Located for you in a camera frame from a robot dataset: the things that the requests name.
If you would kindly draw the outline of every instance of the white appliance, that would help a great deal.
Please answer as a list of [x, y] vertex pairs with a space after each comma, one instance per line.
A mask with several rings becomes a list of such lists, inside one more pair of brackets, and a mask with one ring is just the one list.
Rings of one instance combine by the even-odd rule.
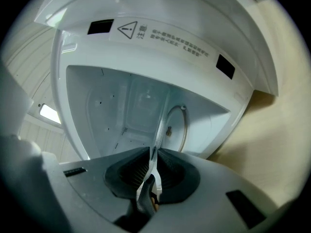
[[35, 21], [58, 29], [54, 101], [83, 160], [155, 144], [207, 158], [254, 90], [279, 93], [255, 0], [45, 0]]

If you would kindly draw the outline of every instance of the rectangular light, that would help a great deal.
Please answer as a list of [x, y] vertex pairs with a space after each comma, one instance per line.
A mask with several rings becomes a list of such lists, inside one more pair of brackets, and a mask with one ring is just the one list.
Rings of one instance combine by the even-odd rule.
[[52, 120], [52, 121], [60, 124], [60, 120], [59, 120], [57, 111], [53, 110], [51, 107], [47, 106], [46, 104], [42, 105], [39, 113], [41, 116], [46, 117], [47, 119]]

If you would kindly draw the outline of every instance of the black slot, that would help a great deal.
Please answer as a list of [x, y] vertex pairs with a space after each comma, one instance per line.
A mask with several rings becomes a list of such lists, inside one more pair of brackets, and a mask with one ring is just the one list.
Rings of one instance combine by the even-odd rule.
[[89, 27], [87, 34], [109, 33], [112, 23], [113, 23], [113, 19], [94, 21], [91, 23], [91, 26]]
[[222, 71], [225, 75], [227, 75], [230, 79], [233, 78], [233, 74], [234, 74], [235, 68], [221, 54], [219, 54], [216, 67], [220, 71]]
[[266, 219], [241, 191], [227, 192], [226, 195], [249, 229]]
[[83, 167], [79, 167], [79, 168], [71, 169], [68, 171], [64, 171], [64, 175], [66, 177], [70, 177], [70, 176], [77, 175], [83, 172], [86, 172], [86, 170]]

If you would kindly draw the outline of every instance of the wooden surface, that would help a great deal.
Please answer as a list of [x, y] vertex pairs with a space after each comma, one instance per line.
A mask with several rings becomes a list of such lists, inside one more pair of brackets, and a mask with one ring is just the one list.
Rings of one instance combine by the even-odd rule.
[[309, 53], [287, 14], [260, 3], [284, 64], [279, 97], [255, 91], [234, 132], [209, 158], [261, 188], [277, 205], [295, 198], [311, 166]]

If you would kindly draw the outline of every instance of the warning label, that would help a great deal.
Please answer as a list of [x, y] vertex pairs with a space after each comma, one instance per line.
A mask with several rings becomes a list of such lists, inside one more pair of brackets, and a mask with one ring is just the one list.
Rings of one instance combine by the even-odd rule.
[[160, 50], [204, 69], [208, 66], [207, 62], [216, 62], [219, 54], [211, 45], [185, 30], [142, 18], [116, 18], [109, 40]]

